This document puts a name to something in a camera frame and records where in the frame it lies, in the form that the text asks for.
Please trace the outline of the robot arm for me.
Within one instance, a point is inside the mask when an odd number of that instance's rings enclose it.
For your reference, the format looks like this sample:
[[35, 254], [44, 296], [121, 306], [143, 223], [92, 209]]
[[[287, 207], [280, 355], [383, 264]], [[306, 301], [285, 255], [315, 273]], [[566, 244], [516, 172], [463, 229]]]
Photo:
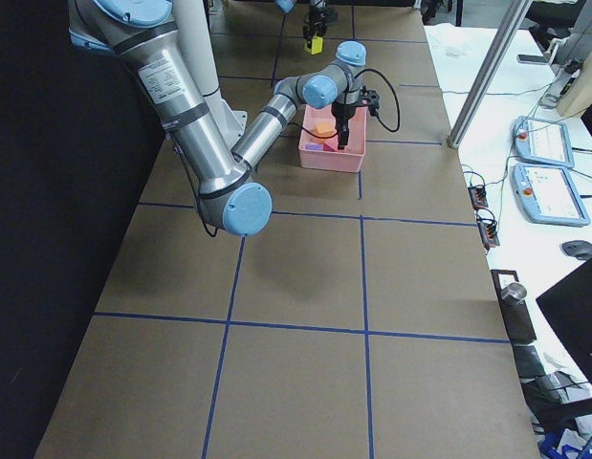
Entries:
[[339, 139], [361, 106], [366, 49], [339, 44], [324, 69], [280, 80], [257, 117], [233, 112], [222, 99], [201, 1], [71, 1], [69, 32], [74, 45], [118, 58], [134, 75], [174, 141], [187, 172], [197, 212], [206, 226], [237, 236], [267, 225], [270, 192], [252, 170], [297, 109], [330, 106]]
[[[274, 4], [283, 13], [291, 12], [297, 0], [274, 0]], [[322, 51], [323, 37], [327, 32], [327, 8], [325, 1], [309, 1], [309, 7], [303, 19], [302, 36], [304, 49], [311, 55]]]

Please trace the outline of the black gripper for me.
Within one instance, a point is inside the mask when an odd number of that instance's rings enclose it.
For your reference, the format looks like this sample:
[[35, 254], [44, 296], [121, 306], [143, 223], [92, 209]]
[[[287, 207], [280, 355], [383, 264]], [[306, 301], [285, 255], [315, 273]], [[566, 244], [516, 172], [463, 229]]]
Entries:
[[355, 116], [357, 108], [357, 103], [343, 104], [335, 101], [331, 105], [331, 113], [337, 129], [337, 150], [343, 150], [349, 142], [348, 122]]
[[313, 39], [316, 36], [324, 37], [327, 33], [326, 8], [310, 7], [306, 19], [306, 26], [302, 27], [302, 36], [305, 40], [305, 47], [311, 48]]

